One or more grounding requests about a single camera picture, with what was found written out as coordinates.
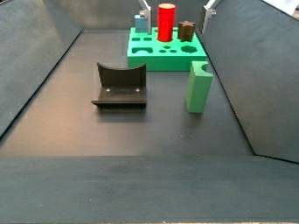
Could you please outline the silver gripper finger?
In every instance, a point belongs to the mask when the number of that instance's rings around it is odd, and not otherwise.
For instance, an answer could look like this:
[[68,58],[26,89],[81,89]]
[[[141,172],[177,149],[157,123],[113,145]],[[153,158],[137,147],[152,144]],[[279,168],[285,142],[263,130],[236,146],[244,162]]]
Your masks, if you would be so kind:
[[152,8],[148,5],[145,0],[137,0],[140,6],[141,6],[141,10],[139,11],[139,14],[143,18],[147,19],[147,24],[148,24],[148,30],[147,30],[147,34],[152,34],[152,25],[151,25],[151,17],[152,17]]
[[215,6],[217,0],[209,0],[207,4],[203,6],[203,23],[200,32],[205,32],[208,20],[216,14]]

